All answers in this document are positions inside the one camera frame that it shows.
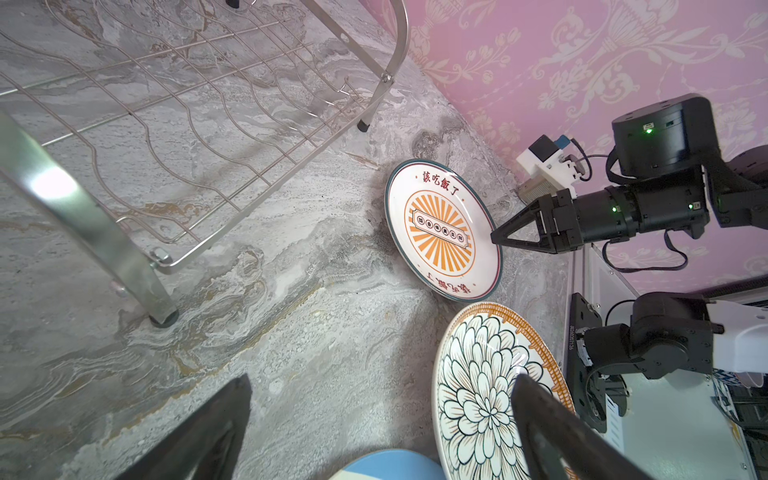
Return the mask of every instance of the orange sunburst pattern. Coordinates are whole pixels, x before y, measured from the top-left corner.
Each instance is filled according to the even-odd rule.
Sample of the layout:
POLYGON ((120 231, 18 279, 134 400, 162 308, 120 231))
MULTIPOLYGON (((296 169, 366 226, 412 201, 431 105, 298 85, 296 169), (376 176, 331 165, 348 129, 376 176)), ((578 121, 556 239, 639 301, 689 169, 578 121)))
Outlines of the orange sunburst pattern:
POLYGON ((462 212, 428 190, 413 194, 406 205, 406 228, 420 257, 444 275, 467 273, 475 262, 475 246, 462 212))

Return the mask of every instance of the pink wallpaper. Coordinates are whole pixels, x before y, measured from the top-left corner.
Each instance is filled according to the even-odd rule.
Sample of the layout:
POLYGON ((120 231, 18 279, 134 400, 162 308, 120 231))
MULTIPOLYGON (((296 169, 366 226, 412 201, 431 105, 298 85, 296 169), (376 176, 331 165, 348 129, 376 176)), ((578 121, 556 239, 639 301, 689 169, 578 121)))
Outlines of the pink wallpaper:
MULTIPOLYGON (((390 32, 389 0, 361 0, 390 32)), ((410 55, 502 161, 541 134, 575 137, 588 154, 613 147, 611 120, 688 92, 710 99, 726 160, 768 144, 768 3, 764 0, 406 0, 410 55)), ((573 148, 568 153, 578 154, 573 148)), ((608 185, 593 159, 585 194, 608 185)), ((630 273, 641 293, 691 291, 768 273, 768 231, 671 234, 690 263, 630 273)), ((662 233, 610 247, 617 266, 680 262, 662 233)))

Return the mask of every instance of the white plate with chinese characters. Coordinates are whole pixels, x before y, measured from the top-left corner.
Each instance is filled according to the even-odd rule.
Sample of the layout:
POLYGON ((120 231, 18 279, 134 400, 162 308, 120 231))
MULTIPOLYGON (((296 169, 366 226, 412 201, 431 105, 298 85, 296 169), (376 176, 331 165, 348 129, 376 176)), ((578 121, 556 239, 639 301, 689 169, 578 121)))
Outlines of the white plate with chinese characters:
POLYGON ((389 231, 408 266, 451 300, 489 296, 502 275, 488 210, 450 168, 429 160, 400 164, 386 186, 389 231))
MULTIPOLYGON (((528 480, 509 401, 515 379, 529 375, 569 410, 565 379, 536 330, 498 303, 464 308, 438 348, 432 419, 449 480, 528 480)), ((571 478, 575 478, 570 469, 571 478)))

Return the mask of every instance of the rubber foot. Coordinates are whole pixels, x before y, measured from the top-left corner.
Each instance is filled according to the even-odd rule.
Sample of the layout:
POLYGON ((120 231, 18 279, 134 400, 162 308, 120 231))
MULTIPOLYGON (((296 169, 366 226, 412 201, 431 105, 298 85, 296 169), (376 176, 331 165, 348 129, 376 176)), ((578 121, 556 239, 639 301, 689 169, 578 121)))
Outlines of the rubber foot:
POLYGON ((160 323, 158 322, 152 315, 149 315, 149 320, 152 322, 152 325, 156 326, 159 329, 166 329, 169 326, 176 323, 176 320, 179 319, 179 310, 176 310, 172 314, 170 314, 164 322, 160 323))

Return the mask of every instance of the screw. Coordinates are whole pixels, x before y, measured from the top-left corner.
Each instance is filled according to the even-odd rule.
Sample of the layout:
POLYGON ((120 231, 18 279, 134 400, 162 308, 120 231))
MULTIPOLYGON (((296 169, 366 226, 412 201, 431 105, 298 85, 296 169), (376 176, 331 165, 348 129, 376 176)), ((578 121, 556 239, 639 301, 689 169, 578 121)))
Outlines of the screw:
POLYGON ((153 248, 149 254, 159 263, 171 263, 174 261, 174 259, 170 258, 170 253, 160 247, 153 248))
POLYGON ((125 285, 118 282, 117 280, 111 280, 109 282, 109 288, 111 288, 112 291, 120 298, 128 298, 128 289, 125 288, 125 285))

